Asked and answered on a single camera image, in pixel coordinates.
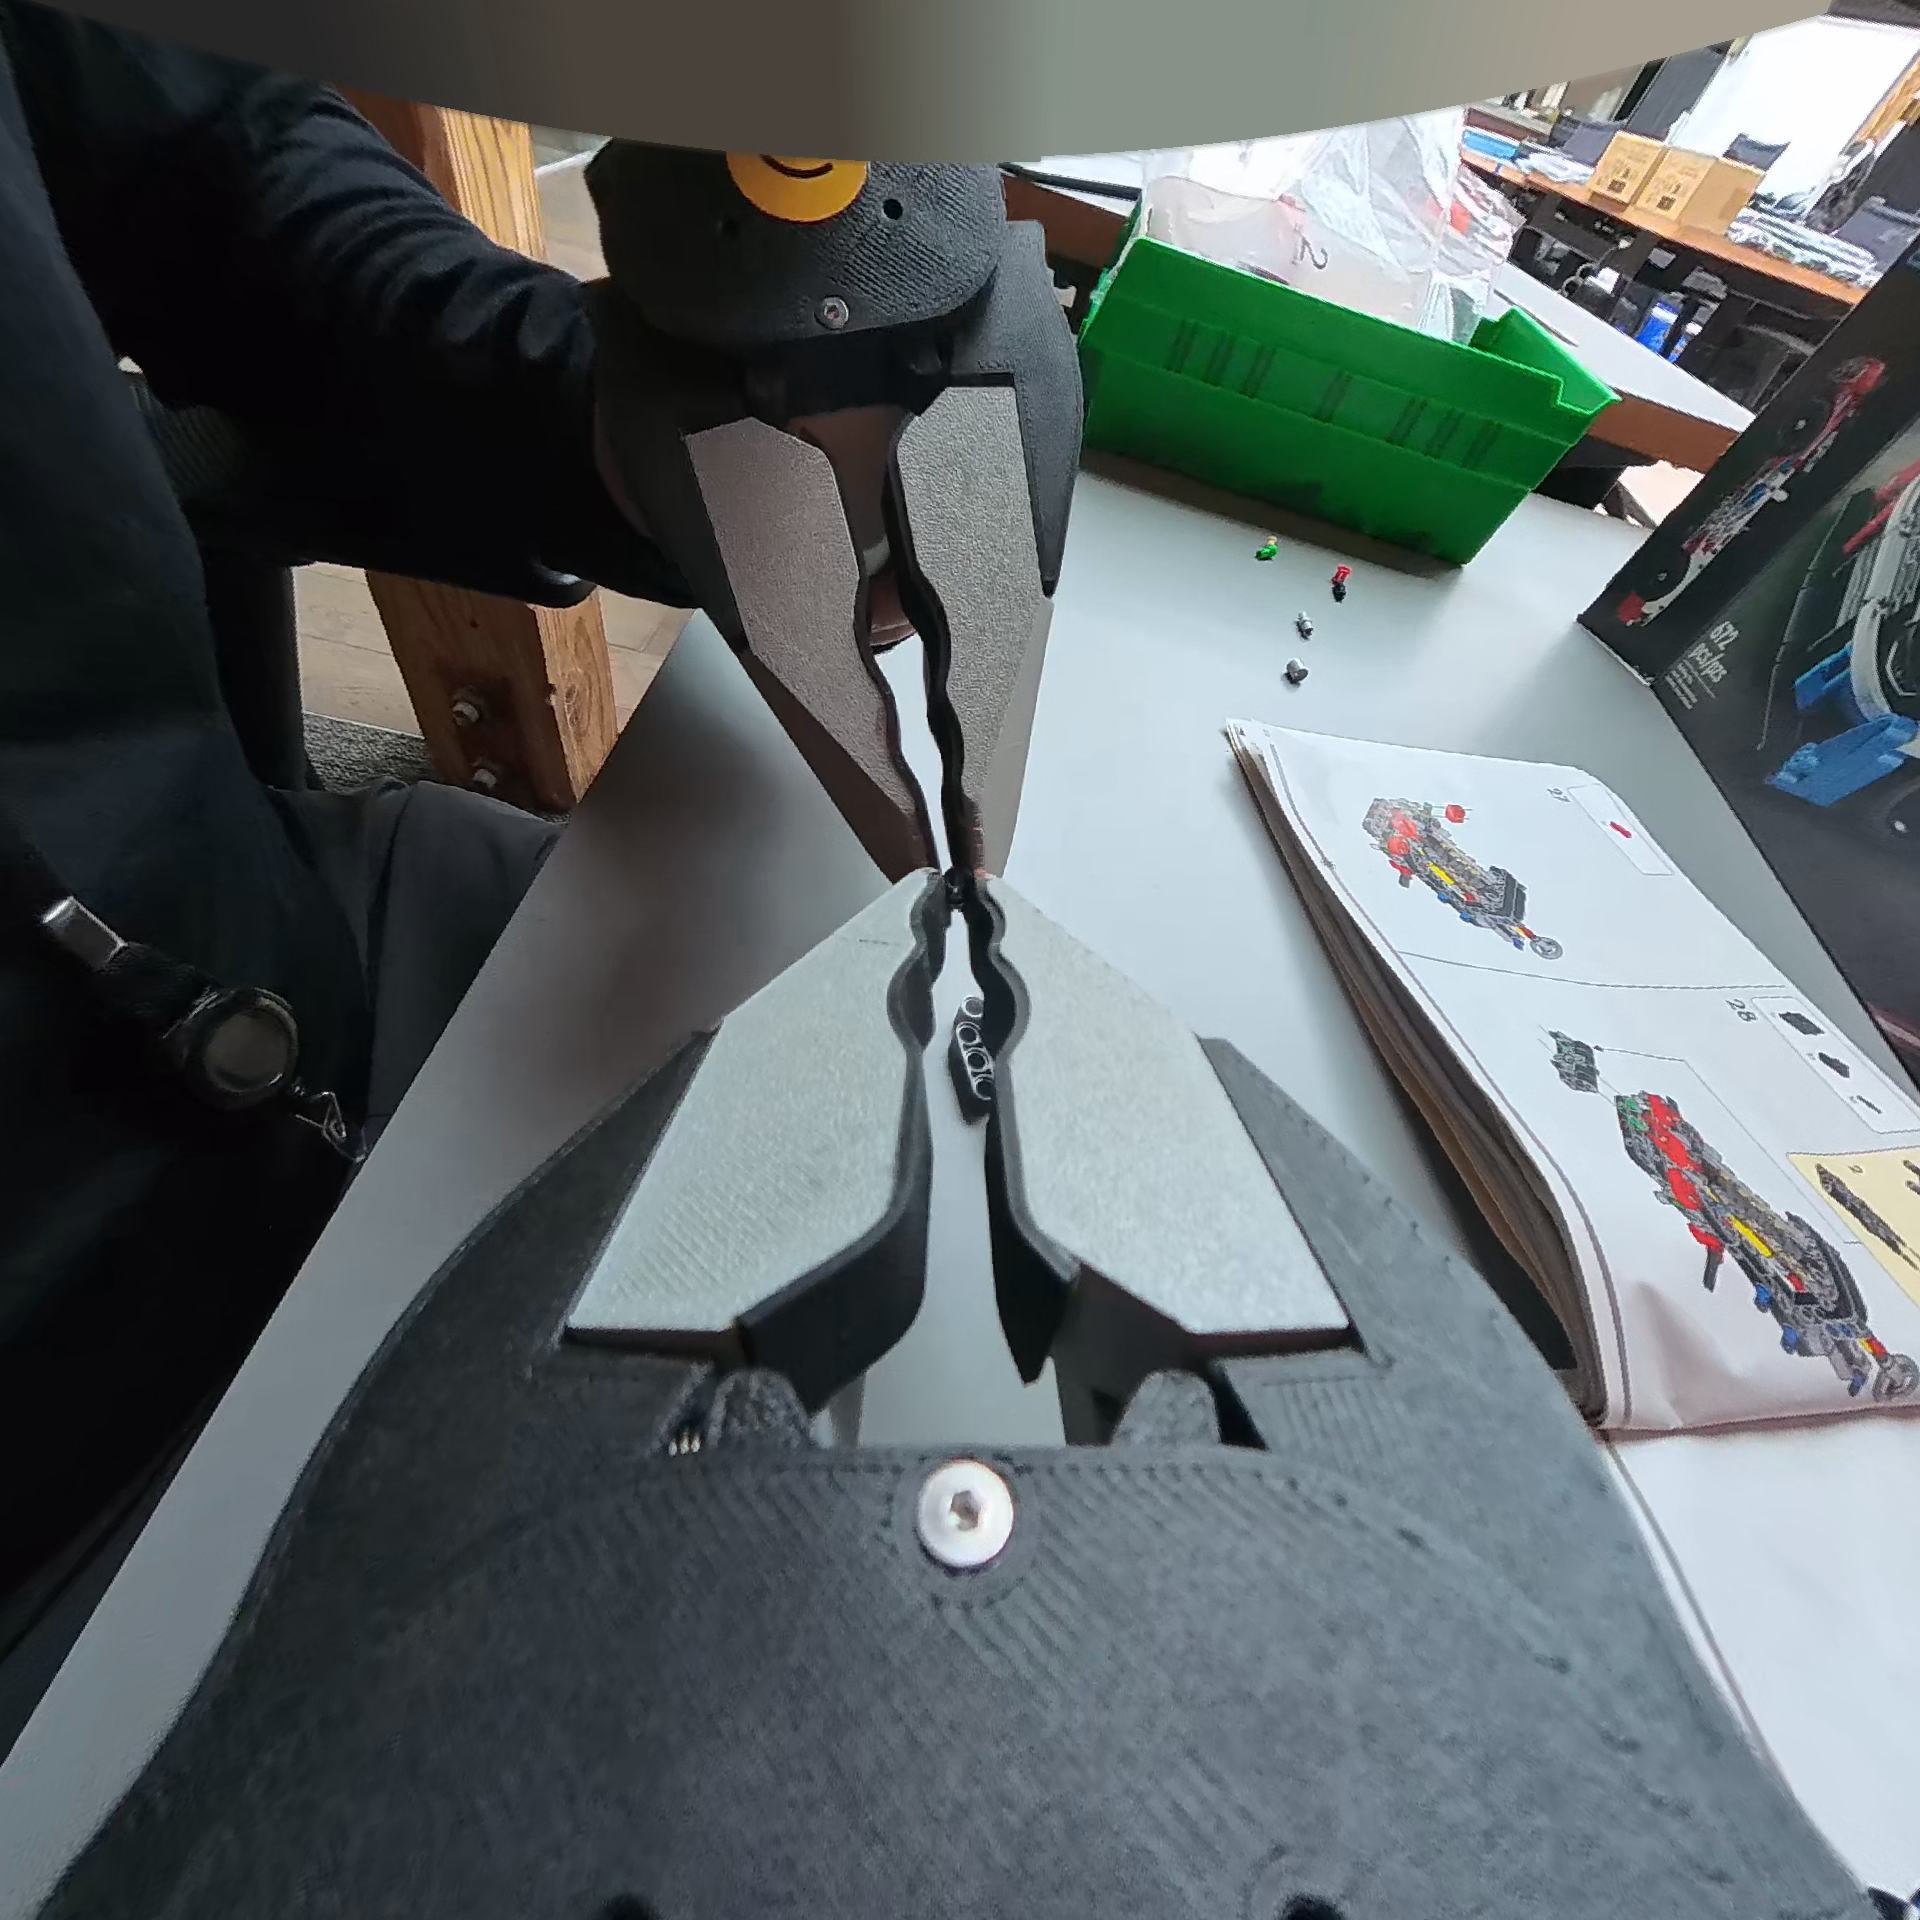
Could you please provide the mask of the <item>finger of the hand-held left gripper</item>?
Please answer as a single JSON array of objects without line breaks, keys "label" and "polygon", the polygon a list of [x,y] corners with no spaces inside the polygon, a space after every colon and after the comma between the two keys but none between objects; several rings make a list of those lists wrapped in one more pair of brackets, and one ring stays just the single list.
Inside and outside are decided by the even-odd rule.
[{"label": "finger of the hand-held left gripper", "polygon": [[1001,877],[1051,627],[1014,393],[950,388],[910,417],[891,493],[918,596],[950,854],[960,873]]},{"label": "finger of the hand-held left gripper", "polygon": [[750,678],[880,874],[931,870],[927,797],[871,654],[871,593],[830,454],[732,421],[685,438],[685,457]]}]

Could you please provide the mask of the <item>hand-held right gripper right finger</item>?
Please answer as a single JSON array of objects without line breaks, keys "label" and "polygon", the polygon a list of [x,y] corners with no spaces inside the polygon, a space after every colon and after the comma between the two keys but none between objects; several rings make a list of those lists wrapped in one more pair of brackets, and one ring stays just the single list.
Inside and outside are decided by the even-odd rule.
[{"label": "hand-held right gripper right finger", "polygon": [[995,1067],[985,1200],[1022,1381],[1354,1341],[1324,1263],[1188,1023],[1007,880],[968,903]]}]

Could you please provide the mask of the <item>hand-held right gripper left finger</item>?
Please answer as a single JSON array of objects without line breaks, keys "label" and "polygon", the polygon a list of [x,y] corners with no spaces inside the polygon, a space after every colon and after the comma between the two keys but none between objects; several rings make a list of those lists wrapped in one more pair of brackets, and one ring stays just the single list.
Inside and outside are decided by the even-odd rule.
[{"label": "hand-held right gripper left finger", "polygon": [[570,1338],[774,1373],[810,1416],[898,1347],[924,1303],[947,913],[947,880],[910,874],[720,1020]]}]

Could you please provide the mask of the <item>person's left forearm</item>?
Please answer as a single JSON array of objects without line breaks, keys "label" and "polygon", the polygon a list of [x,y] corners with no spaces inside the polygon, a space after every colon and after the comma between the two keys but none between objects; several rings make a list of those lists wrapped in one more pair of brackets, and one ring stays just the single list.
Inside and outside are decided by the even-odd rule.
[{"label": "person's left forearm", "polygon": [[690,606],[594,460],[581,280],[462,221],[335,88],[92,21],[61,216],[108,343],[300,454],[392,561]]}]

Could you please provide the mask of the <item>lego instruction booklet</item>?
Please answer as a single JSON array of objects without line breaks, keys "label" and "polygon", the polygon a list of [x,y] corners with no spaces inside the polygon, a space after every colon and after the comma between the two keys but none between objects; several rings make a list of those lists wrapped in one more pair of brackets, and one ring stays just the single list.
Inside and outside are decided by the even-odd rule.
[{"label": "lego instruction booklet", "polygon": [[1917,1914],[1917,1097],[1597,777],[1230,724],[1745,1733]]}]

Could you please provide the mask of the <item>lego set box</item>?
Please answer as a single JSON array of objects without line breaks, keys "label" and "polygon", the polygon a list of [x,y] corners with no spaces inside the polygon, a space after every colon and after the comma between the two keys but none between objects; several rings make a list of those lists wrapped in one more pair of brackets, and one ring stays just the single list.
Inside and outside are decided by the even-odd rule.
[{"label": "lego set box", "polygon": [[1917,1077],[1917,246],[1581,616]]}]

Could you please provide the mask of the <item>green plastic storage bin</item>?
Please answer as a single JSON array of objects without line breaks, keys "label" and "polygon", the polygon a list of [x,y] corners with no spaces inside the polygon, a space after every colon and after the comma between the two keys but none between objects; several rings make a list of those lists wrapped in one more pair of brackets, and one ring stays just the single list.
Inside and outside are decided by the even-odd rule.
[{"label": "green plastic storage bin", "polygon": [[1087,447],[1470,564],[1618,394],[1524,310],[1470,343],[1141,230],[1081,326]]}]

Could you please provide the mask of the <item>clear plastic bag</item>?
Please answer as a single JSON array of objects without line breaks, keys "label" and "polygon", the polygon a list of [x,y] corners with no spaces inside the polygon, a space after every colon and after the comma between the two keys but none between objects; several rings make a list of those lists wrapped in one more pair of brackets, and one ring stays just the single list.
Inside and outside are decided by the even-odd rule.
[{"label": "clear plastic bag", "polygon": [[1470,343],[1521,216],[1467,167],[1461,110],[1177,150],[1141,233],[1294,293]]}]

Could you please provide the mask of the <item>black badge reel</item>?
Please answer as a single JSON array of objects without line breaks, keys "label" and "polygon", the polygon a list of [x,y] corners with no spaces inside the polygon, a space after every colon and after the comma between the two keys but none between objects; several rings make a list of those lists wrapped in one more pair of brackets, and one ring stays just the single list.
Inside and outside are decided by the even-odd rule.
[{"label": "black badge reel", "polygon": [[195,1100],[230,1117],[295,1121],[344,1164],[364,1161],[337,1093],[307,1077],[300,1023],[281,994],[128,940],[74,894],[35,910],[35,926]]}]

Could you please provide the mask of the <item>person's dark clothing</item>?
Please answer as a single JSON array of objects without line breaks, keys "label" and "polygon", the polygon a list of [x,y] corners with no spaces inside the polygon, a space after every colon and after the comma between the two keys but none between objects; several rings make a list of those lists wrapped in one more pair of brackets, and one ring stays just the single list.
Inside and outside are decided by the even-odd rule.
[{"label": "person's dark clothing", "polygon": [[[281,994],[307,1077],[378,1136],[555,843],[481,794],[344,797],[252,763],[200,530],[124,363],[142,368],[61,230],[62,163],[90,178],[61,21],[85,17],[4,6],[5,1656],[85,1603],[85,1563],[127,1538],[348,1180],[295,1121],[182,1093],[35,910],[74,894],[128,940]],[[220,416],[142,377],[172,411]],[[471,588],[565,577],[384,558],[295,447],[230,426],[245,463],[224,531]]]}]

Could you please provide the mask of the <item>wooden workbench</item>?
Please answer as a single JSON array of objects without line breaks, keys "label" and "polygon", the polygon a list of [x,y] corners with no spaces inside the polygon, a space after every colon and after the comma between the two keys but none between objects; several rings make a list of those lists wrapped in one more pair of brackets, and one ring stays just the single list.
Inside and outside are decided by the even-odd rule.
[{"label": "wooden workbench", "polygon": [[[1610,270],[1631,280],[1652,270],[1668,287],[1707,274],[1707,300],[1734,298],[1740,307],[1837,320],[1917,251],[1917,211],[1885,198],[1864,200],[1841,230],[1827,233],[1794,217],[1761,184],[1722,237],[1635,216],[1631,207],[1601,207],[1582,186],[1614,133],[1624,133],[1614,121],[1568,114],[1541,126],[1497,110],[1467,113],[1464,157],[1524,211],[1524,267],[1547,267],[1560,250],[1582,271]],[[1728,160],[1754,167],[1758,157],[1758,143],[1737,140]]]}]

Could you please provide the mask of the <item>wooden post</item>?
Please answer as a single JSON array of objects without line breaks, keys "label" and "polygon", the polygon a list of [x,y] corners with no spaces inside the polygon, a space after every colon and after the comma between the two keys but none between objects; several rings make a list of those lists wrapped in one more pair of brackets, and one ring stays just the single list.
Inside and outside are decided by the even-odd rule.
[{"label": "wooden post", "polygon": [[[348,91],[371,126],[487,237],[547,257],[525,124]],[[617,741],[600,600],[538,606],[370,573],[441,781],[531,811],[571,811]]]}]

